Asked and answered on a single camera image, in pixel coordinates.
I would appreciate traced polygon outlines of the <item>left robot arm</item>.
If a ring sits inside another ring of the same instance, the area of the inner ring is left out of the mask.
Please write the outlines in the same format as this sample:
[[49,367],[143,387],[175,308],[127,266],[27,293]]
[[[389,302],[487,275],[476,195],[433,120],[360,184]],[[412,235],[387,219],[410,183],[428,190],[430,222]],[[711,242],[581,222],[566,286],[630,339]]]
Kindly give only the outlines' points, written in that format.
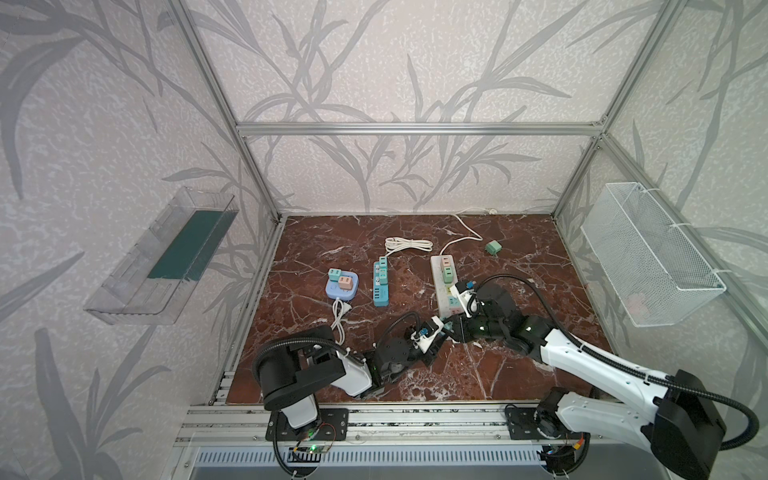
[[329,326],[314,327],[261,346],[252,375],[264,408],[289,431],[304,434],[322,425],[316,393],[333,386],[357,399],[397,383],[417,363],[431,365],[445,340],[445,323],[408,312],[385,330],[373,349],[354,353],[335,341]]

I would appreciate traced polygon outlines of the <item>pink cube plug front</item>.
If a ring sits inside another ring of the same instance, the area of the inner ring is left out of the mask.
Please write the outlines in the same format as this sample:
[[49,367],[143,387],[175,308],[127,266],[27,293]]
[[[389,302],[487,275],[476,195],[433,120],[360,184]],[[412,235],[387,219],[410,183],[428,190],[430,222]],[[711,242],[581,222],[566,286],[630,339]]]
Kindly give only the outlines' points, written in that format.
[[342,275],[337,284],[341,290],[351,291],[354,288],[354,278],[352,276]]

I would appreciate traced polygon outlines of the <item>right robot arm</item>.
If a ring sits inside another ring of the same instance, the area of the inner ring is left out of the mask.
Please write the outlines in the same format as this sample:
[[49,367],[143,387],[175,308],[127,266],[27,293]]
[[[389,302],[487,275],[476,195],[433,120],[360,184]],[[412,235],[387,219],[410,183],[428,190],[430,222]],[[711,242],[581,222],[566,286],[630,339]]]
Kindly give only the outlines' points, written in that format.
[[449,296],[461,313],[445,321],[457,342],[497,340],[535,362],[563,370],[609,394],[588,398],[552,392],[539,405],[556,432],[601,435],[652,454],[683,479],[706,479],[719,453],[748,444],[760,421],[743,403],[712,393],[693,374],[669,375],[629,362],[569,332],[550,305],[545,316],[526,315],[499,275],[454,285]]

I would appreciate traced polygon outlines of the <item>long white power strip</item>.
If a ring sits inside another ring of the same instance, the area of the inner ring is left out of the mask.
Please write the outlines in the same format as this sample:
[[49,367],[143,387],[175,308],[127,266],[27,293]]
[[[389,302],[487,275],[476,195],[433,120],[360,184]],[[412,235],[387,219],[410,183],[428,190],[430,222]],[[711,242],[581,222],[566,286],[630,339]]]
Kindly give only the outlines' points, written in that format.
[[[445,284],[442,279],[442,266],[440,262],[440,258],[442,256],[449,256],[451,259],[451,268],[455,272],[455,280],[451,285]],[[457,283],[457,271],[455,262],[453,260],[453,257],[451,255],[434,255],[430,257],[430,267],[432,272],[432,277],[434,281],[434,287],[435,287],[435,294],[436,294],[436,301],[437,301],[437,308],[438,308],[438,316],[441,319],[446,319],[452,315],[460,314],[463,312],[461,306],[458,304],[458,302],[453,299],[450,296],[449,288]]]

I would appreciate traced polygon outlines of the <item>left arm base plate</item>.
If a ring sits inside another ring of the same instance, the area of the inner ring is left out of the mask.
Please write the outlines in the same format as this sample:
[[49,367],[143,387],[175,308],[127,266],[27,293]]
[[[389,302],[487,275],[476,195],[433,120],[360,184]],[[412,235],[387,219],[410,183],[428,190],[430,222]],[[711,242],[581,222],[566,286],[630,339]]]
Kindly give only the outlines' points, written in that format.
[[265,438],[278,442],[313,440],[343,441],[347,436],[350,410],[346,408],[320,408],[315,420],[305,426],[294,428],[282,411],[272,412],[268,421]]

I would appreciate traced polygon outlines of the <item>teal USB power strip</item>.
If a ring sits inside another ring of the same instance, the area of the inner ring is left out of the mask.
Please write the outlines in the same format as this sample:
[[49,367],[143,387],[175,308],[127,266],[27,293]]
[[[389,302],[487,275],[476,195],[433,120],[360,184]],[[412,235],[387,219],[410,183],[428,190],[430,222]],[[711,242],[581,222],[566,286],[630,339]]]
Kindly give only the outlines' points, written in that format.
[[388,259],[380,257],[373,265],[372,299],[375,307],[389,305]]

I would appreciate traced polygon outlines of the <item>green double cube plug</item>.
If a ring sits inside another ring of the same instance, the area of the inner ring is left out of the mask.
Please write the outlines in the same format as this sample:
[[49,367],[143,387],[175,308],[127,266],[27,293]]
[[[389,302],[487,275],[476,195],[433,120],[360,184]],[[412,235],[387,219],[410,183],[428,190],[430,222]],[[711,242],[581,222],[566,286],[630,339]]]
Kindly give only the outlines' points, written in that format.
[[485,245],[485,251],[493,257],[497,257],[502,249],[502,245],[496,240],[492,240]]

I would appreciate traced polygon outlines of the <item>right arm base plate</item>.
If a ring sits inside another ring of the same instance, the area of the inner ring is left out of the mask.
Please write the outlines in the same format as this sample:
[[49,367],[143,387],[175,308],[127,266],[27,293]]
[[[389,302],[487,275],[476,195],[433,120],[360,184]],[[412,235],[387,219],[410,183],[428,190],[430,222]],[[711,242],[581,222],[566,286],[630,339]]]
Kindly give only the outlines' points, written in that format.
[[507,404],[504,416],[511,440],[557,439],[557,430],[536,407],[520,407]]

